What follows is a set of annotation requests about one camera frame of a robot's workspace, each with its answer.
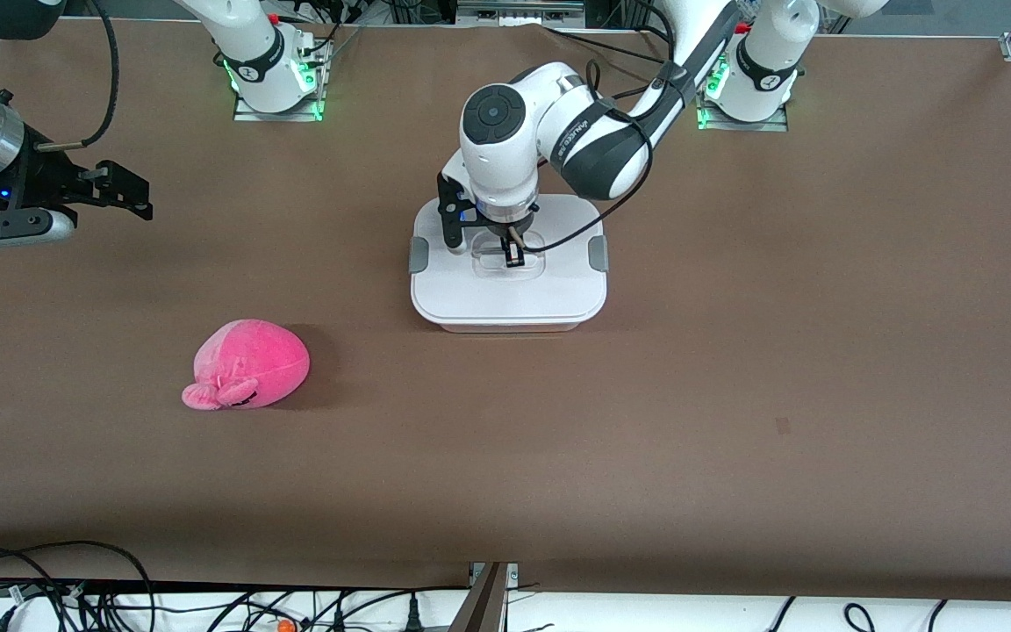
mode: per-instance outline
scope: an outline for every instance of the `brown table surface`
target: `brown table surface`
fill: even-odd
[[[413,215],[466,96],[592,52],[368,29],[324,123],[233,123],[200,25],[116,31],[116,122],[74,157],[148,177],[157,219],[83,209],[73,240],[0,251],[0,544],[96,537],[174,580],[450,583],[492,557],[543,589],[1011,599],[995,40],[819,39],[788,133],[688,113],[607,222],[603,312],[492,337],[413,310]],[[99,23],[64,21],[0,44],[0,87],[80,139],[107,64]],[[608,69],[603,89],[639,83]],[[245,317],[303,337],[308,382],[185,409],[194,351]]]

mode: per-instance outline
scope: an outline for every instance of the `white floor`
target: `white floor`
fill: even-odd
[[[349,611],[382,593],[356,593],[345,601]],[[282,593],[257,596],[269,604]],[[199,596],[162,596],[158,604],[170,609],[193,609],[227,604],[238,594],[199,594]],[[331,604],[337,593],[317,594],[317,608]],[[452,621],[465,593],[458,591],[422,593],[419,596],[422,621],[427,628],[444,627]],[[762,632],[770,628],[784,600],[782,597],[710,597],[710,596],[592,596],[592,594],[527,594],[511,597],[509,629],[533,631],[553,624],[550,632]],[[779,632],[849,632],[842,617],[845,605],[853,600],[803,599],[787,613]],[[924,600],[859,600],[868,610],[879,632],[924,632],[935,602]],[[145,597],[121,597],[122,605],[146,605]],[[13,605],[0,599],[0,616]],[[311,593],[297,593],[277,604],[296,620],[312,617]],[[157,632],[205,632],[219,611],[168,615],[160,613]],[[243,626],[246,613],[239,609],[221,621],[217,632],[236,631]],[[124,613],[132,632],[148,632],[148,613]],[[350,627],[369,632],[401,632],[408,617],[408,599],[396,599],[365,609],[346,621]],[[260,621],[253,632],[274,632],[277,621]],[[862,619],[858,625],[865,627]],[[52,632],[57,620],[44,600],[24,605],[11,622],[10,632]],[[934,632],[1011,632],[1011,604],[990,602],[950,602],[940,612]]]

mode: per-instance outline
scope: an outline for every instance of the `black strap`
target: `black strap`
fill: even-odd
[[[233,69],[233,75],[240,77],[241,81],[260,83],[264,80],[264,76],[268,75],[268,71],[276,67],[276,64],[279,64],[280,60],[283,59],[283,31],[278,28],[272,28],[272,30],[276,32],[276,40],[273,41],[272,48],[268,49],[268,52],[257,57],[256,60],[242,62],[234,60],[233,57],[221,55],[227,62],[228,68]]]
[[[607,115],[607,112],[614,110],[614,108],[615,104],[610,100],[601,99],[587,105],[585,110],[579,112],[579,116],[561,133],[561,137],[556,140],[553,151],[549,153],[549,164],[553,165],[553,169],[557,173],[561,171],[569,156],[572,155],[572,148],[590,129],[590,125],[598,123],[599,119],[602,119]]]
[[[790,76],[795,74],[795,69],[798,68],[798,62],[795,62],[795,65],[790,68],[777,71],[761,67],[747,54],[746,37],[739,40],[738,47],[735,47],[735,61],[739,62],[739,70],[743,71],[743,75],[751,77],[755,89],[759,92],[773,92],[778,89],[779,85],[790,79]]]

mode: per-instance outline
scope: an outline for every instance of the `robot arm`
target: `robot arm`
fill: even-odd
[[[201,20],[224,56],[238,95],[252,109],[291,109],[317,88],[314,36],[272,23],[260,0],[174,0]]]
[[[0,0],[0,38],[31,39],[52,28],[64,0]],[[25,124],[0,92],[0,247],[62,240],[77,225],[70,203],[115,205],[152,218],[150,185],[111,161],[77,167]]]
[[[658,4],[673,24],[674,59],[629,115],[616,115],[610,100],[562,63],[470,96],[462,109],[460,151],[439,175],[447,247],[462,252],[462,229],[484,227],[502,237],[508,249],[507,234],[525,232],[538,210],[541,159],[587,199],[615,199],[633,187],[653,148],[694,102],[739,21],[731,0]],[[511,265],[515,256],[507,252]]]
[[[888,0],[762,0],[755,24],[727,52],[728,72],[708,96],[731,118],[766,120],[790,99],[802,53],[814,39],[818,5],[843,16],[870,16]]]

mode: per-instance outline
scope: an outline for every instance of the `green led light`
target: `green led light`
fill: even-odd
[[[292,62],[291,73],[296,76],[296,81],[298,82],[298,89],[309,90],[309,83],[314,83],[314,77],[309,73],[309,70],[304,67],[303,64]]]
[[[228,62],[223,62],[221,67],[224,68],[224,72],[228,75],[228,83],[232,85],[233,91],[240,95],[241,88],[237,87],[237,77],[233,76],[233,69],[228,68]]]
[[[717,69],[715,69],[713,76],[709,78],[706,95],[708,95],[710,99],[719,99],[720,92],[723,92],[723,84],[728,80],[728,65],[726,62],[721,61]]]

